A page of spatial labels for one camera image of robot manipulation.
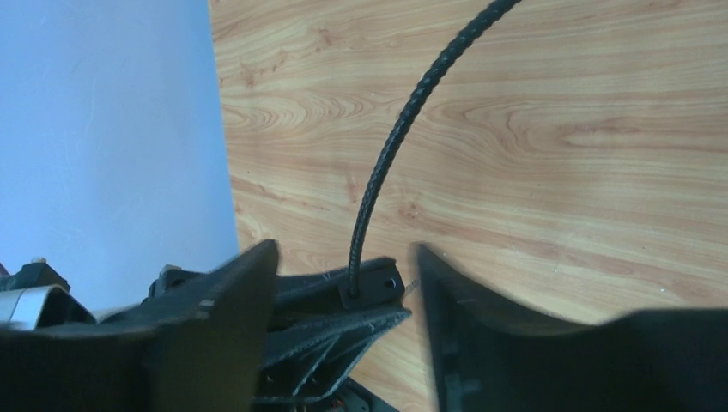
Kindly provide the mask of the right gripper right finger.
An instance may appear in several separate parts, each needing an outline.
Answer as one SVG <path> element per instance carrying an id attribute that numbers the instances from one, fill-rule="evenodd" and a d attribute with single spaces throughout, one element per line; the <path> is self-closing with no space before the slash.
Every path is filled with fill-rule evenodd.
<path id="1" fill-rule="evenodd" d="M 415 247 L 441 411 L 724 411 L 727 312 L 551 317 Z"/>

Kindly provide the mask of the black cable lock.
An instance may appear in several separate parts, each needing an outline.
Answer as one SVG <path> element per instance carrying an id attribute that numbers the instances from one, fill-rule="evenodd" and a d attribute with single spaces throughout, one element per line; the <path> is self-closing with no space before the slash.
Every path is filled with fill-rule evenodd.
<path id="1" fill-rule="evenodd" d="M 394 259 L 383 257 L 367 262 L 362 260 L 367 230 L 380 191 L 398 150 L 428 97 L 464 52 L 516 4 L 516 1 L 491 2 L 447 44 L 416 84 L 386 138 L 367 182 L 355 219 L 347 266 L 315 275 L 282 277 L 276 294 L 276 306 L 315 301 L 319 294 L 324 296 L 324 302 L 337 303 L 345 311 L 402 299 L 406 286 L 403 285 Z"/>

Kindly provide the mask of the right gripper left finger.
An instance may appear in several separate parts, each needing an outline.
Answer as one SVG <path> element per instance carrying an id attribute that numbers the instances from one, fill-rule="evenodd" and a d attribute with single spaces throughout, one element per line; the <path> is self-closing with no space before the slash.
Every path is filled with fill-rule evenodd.
<path id="1" fill-rule="evenodd" d="M 117 320 L 2 329 L 2 410 L 249 410 L 278 262 L 265 240 Z"/>

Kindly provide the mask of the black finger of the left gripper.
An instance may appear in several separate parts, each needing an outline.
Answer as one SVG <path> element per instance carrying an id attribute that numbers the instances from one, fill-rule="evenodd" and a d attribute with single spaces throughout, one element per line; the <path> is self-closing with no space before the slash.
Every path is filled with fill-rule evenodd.
<path id="1" fill-rule="evenodd" d="M 316 403 L 332 395 L 369 348 L 411 315 L 400 305 L 307 320 L 265 338 L 255 405 Z"/>

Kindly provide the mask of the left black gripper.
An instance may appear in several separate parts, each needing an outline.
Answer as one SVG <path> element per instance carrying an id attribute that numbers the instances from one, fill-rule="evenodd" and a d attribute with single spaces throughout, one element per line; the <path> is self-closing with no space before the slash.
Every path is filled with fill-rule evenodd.
<path id="1" fill-rule="evenodd" d="M 45 260 L 11 275 L 1 268 L 1 326 L 54 327 L 62 324 L 161 324 L 183 318 L 185 304 L 166 295 L 194 279 L 192 271 L 166 265 L 141 303 L 92 313 L 70 293 L 70 284 Z"/>

